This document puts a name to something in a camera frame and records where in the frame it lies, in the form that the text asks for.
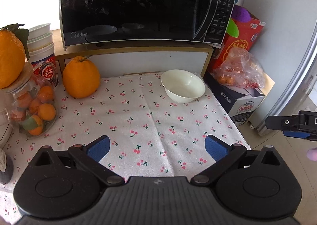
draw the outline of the cardboard box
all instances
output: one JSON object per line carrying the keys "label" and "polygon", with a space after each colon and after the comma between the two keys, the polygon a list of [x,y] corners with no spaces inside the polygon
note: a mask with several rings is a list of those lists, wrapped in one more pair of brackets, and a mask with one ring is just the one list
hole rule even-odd
{"label": "cardboard box", "polygon": [[265,97],[258,88],[223,86],[209,72],[203,79],[236,126],[244,124]]}
{"label": "cardboard box", "polygon": [[251,16],[251,20],[246,23],[233,19],[239,29],[239,36],[238,38],[234,38],[226,33],[220,50],[215,51],[214,56],[209,62],[207,70],[210,73],[212,73],[213,69],[218,68],[224,62],[232,47],[244,48],[247,51],[250,50],[256,38],[265,26],[265,22],[260,21],[251,13],[249,14]]}

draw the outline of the black microwave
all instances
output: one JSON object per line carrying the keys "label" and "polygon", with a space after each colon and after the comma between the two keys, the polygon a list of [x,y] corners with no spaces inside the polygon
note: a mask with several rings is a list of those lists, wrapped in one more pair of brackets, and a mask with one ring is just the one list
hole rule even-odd
{"label": "black microwave", "polygon": [[60,0],[67,46],[120,40],[221,45],[235,0]]}

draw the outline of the microwave handle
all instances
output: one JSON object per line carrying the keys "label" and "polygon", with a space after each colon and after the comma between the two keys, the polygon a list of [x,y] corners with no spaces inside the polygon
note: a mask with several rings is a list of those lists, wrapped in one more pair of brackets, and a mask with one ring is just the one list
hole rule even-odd
{"label": "microwave handle", "polygon": [[210,3],[208,5],[207,13],[204,17],[203,22],[198,25],[197,24],[197,14],[199,11],[199,3],[201,0],[196,0],[195,8],[194,8],[194,20],[193,20],[193,39],[200,40],[204,37],[204,35],[207,32],[208,27],[210,26],[211,21],[214,18],[214,15],[216,13],[218,0],[210,0]]}

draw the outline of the jar with oranges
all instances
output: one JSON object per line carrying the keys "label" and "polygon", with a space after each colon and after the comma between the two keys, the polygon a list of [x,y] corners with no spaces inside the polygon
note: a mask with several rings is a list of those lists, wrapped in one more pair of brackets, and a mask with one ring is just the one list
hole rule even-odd
{"label": "jar with oranges", "polygon": [[58,110],[53,87],[33,73],[31,63],[26,62],[19,77],[2,92],[6,108],[0,111],[0,124],[11,123],[28,137],[39,136],[53,125]]}

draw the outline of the midea logo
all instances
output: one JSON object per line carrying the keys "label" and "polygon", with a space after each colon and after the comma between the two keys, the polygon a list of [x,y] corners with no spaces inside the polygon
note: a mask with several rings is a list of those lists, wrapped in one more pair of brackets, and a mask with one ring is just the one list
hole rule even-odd
{"label": "midea logo", "polygon": [[70,34],[70,37],[71,38],[76,38],[76,37],[82,37],[82,36],[87,36],[88,34],[87,33],[80,33],[80,34],[78,34],[78,33],[76,33],[76,32],[72,32],[71,34]]}

